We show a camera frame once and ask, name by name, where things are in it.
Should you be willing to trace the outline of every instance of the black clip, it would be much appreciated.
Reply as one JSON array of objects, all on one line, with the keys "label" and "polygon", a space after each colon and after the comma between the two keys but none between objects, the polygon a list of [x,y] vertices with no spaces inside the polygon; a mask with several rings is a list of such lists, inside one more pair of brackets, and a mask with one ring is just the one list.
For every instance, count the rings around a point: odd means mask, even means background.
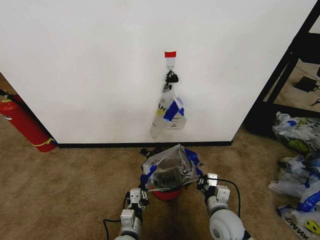
[{"label": "black clip", "polygon": [[179,82],[179,78],[177,74],[175,74],[172,70],[170,70],[165,77],[166,85],[168,86],[170,83],[177,83]]}]

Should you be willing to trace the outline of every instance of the black baseboard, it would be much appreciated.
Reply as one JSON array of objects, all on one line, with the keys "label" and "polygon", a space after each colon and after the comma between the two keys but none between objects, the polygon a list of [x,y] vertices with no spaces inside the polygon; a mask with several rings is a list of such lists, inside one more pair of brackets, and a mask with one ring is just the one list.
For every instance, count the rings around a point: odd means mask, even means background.
[{"label": "black baseboard", "polygon": [[133,142],[133,143],[58,143],[62,149],[89,148],[156,148],[173,147],[181,144],[184,147],[195,146],[230,146],[232,141],[188,141],[188,142]]}]

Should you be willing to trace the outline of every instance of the yellow smiley face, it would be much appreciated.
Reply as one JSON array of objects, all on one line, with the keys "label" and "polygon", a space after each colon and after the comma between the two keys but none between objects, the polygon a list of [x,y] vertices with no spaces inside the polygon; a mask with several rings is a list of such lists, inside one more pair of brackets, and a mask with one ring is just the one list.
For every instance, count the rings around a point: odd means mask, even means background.
[{"label": "yellow smiley face", "polygon": [[315,221],[309,220],[309,221],[304,223],[304,226],[309,231],[320,235],[320,228],[319,228],[318,224]]}]

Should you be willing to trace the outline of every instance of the red bucket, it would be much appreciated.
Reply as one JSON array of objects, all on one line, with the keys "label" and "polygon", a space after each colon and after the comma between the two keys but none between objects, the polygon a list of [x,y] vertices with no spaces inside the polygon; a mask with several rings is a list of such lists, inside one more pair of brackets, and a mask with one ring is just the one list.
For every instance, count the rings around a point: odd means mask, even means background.
[{"label": "red bucket", "polygon": [[154,191],[153,194],[162,201],[173,200],[182,192],[182,187],[175,191]]}]

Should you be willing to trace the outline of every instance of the pile of plastic bags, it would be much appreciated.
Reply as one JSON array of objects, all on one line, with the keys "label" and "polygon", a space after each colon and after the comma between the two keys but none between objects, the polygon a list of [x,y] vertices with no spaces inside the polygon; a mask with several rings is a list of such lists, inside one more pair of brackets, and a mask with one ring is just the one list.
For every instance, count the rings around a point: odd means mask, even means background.
[{"label": "pile of plastic bags", "polygon": [[269,188],[300,201],[296,207],[278,207],[278,214],[302,239],[320,240],[320,151],[285,157],[279,166],[278,180]]},{"label": "pile of plastic bags", "polygon": [[277,112],[272,131],[281,143],[300,153],[320,150],[319,118],[291,117],[289,114]]}]

